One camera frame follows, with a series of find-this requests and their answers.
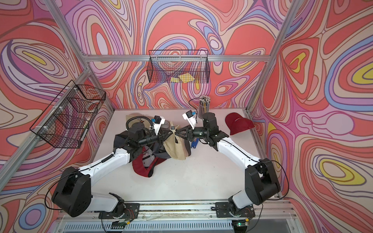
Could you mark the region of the beige cap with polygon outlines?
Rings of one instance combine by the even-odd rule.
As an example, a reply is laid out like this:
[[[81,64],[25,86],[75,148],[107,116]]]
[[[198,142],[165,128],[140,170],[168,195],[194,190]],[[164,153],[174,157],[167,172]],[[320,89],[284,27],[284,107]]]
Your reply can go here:
[[[191,145],[188,140],[176,135],[176,130],[179,128],[179,125],[174,126],[171,123],[172,135],[163,142],[163,146],[172,159],[185,160],[191,156]]]
[[[128,117],[130,117],[130,118],[127,119],[127,121],[126,121],[126,127],[127,128],[129,128],[130,122],[135,120],[135,119],[144,119],[144,120],[149,122],[150,126],[152,126],[152,127],[154,126],[152,119],[148,118],[147,116],[131,116],[131,115],[128,115]]]

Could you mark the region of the dark red cap front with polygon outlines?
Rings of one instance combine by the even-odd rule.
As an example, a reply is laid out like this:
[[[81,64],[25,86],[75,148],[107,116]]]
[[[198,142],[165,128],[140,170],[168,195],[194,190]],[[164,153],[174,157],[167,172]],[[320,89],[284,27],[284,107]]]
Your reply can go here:
[[[137,175],[150,178],[154,168],[165,161],[164,158],[156,157],[149,147],[143,147],[141,154],[132,161],[132,167]]]

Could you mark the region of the dark red cap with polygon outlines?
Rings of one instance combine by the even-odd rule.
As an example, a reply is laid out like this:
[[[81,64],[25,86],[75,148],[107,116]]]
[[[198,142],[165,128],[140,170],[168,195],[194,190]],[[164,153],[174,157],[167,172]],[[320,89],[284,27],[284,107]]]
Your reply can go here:
[[[150,178],[154,168],[165,161],[164,158],[156,157],[149,147],[143,147],[141,154],[132,161],[132,167],[137,175]]]
[[[254,123],[238,113],[230,113],[225,117],[225,123],[230,130],[230,135],[253,129]]]

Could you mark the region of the dark grey cap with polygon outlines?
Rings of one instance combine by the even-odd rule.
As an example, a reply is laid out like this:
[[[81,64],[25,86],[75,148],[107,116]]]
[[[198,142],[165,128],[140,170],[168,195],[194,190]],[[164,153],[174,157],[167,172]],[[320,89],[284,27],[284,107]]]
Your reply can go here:
[[[161,159],[171,158],[171,156],[167,153],[163,143],[159,143],[158,141],[152,145],[151,150],[154,156],[157,158],[161,158]]]
[[[120,134],[115,135],[114,143],[113,143],[113,152],[117,149],[124,149],[127,150],[128,147],[128,131],[124,131]]]

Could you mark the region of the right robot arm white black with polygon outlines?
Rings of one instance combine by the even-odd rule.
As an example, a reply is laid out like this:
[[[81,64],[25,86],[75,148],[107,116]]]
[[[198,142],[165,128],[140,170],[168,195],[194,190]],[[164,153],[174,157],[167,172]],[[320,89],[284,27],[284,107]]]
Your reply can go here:
[[[274,164],[269,159],[259,159],[238,146],[217,125],[214,113],[203,115],[203,126],[197,127],[196,112],[184,113],[183,119],[188,125],[178,129],[175,134],[192,142],[203,139],[207,145],[227,156],[244,171],[244,189],[231,196],[226,203],[216,203],[217,217],[253,218],[253,205],[260,205],[280,192],[280,183]]]

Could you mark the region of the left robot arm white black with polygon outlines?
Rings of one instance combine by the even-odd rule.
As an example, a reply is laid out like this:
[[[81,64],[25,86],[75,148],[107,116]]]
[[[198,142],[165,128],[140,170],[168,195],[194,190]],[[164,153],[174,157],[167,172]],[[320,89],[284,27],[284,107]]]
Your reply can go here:
[[[159,125],[147,129],[141,122],[134,123],[127,131],[115,135],[109,155],[78,169],[65,169],[52,194],[52,202],[71,217],[99,212],[104,217],[124,218],[130,211],[123,198],[112,192],[94,193],[91,188],[115,169],[141,157],[147,149],[160,148],[171,135],[171,130]]]

